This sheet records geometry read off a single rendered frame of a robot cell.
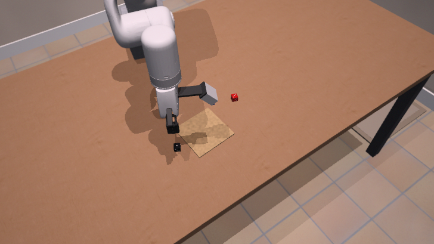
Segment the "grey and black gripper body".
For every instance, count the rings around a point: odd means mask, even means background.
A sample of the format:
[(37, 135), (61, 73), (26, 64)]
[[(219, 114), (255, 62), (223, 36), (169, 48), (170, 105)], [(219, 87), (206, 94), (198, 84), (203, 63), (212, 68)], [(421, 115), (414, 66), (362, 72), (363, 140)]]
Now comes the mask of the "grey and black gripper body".
[(179, 115), (178, 85), (180, 82), (181, 80), (170, 88), (159, 88), (151, 83), (152, 86), (156, 88), (156, 97), (161, 118), (166, 117), (168, 108), (172, 109), (176, 117)]

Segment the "black die with white pips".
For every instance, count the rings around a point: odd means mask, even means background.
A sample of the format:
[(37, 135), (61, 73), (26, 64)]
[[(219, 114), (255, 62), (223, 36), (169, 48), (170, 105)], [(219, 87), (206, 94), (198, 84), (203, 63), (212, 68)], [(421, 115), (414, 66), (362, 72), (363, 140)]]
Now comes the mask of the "black die with white pips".
[(174, 149), (174, 152), (180, 152), (181, 151), (181, 145), (180, 145), (180, 143), (174, 143), (173, 144), (173, 149)]

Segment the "tan mat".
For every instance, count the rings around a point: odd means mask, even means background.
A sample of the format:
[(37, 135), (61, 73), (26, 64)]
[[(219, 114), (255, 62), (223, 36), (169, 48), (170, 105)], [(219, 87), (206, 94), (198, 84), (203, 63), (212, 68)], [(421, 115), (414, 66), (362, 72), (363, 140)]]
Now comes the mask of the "tan mat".
[(206, 108), (180, 124), (178, 134), (201, 158), (235, 133), (209, 108)]

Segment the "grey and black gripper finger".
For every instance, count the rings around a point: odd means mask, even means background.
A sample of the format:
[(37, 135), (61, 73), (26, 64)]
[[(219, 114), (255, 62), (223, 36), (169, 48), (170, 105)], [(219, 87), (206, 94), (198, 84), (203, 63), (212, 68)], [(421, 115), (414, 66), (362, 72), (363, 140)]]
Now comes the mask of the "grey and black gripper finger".
[[(174, 122), (173, 122), (172, 117), (174, 117), (174, 119), (175, 119)], [(179, 133), (179, 125), (178, 125), (178, 122), (177, 122), (177, 119), (176, 119), (176, 115), (172, 114), (172, 109), (171, 108), (167, 109), (166, 128), (167, 128), (168, 134)]]

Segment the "red die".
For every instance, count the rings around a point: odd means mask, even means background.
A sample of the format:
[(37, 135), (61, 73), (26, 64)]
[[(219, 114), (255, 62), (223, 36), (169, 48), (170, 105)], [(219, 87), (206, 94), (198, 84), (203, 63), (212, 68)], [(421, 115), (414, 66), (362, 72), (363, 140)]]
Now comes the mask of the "red die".
[(238, 101), (238, 96), (237, 96), (237, 94), (235, 93), (235, 94), (231, 94), (231, 99), (232, 99), (232, 102), (234, 102), (234, 101)]

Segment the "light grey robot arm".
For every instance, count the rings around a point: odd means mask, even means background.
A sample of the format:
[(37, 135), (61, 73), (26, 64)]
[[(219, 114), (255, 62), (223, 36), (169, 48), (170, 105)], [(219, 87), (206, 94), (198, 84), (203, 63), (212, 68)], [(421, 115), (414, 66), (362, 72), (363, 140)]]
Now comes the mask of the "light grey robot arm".
[[(172, 12), (167, 7), (158, 7), (156, 0), (124, 2), (128, 13), (120, 15), (117, 0), (104, 0), (116, 42), (123, 48), (142, 45), (154, 86), (170, 88), (176, 85), (181, 80), (181, 68)], [(211, 106), (218, 101), (216, 89), (204, 81), (196, 86), (178, 87), (178, 98), (197, 95)]]

